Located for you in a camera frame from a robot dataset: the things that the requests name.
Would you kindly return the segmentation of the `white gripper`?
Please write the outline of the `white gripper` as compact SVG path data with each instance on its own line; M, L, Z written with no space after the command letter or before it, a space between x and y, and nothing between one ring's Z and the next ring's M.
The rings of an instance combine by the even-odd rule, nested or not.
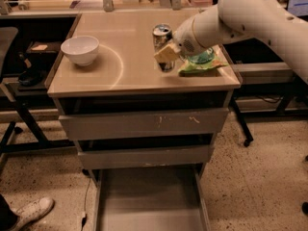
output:
M154 54L158 63L173 62L182 55L194 56L203 52L206 47L202 44L205 24L196 18L187 19L173 33L173 41Z

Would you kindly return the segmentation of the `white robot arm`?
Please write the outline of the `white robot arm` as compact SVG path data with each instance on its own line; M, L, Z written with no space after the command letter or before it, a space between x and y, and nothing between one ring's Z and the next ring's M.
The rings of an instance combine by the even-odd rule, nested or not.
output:
M154 58L166 63L217 44L255 38L308 83L307 37L308 22L288 13L277 0L218 0L184 21Z

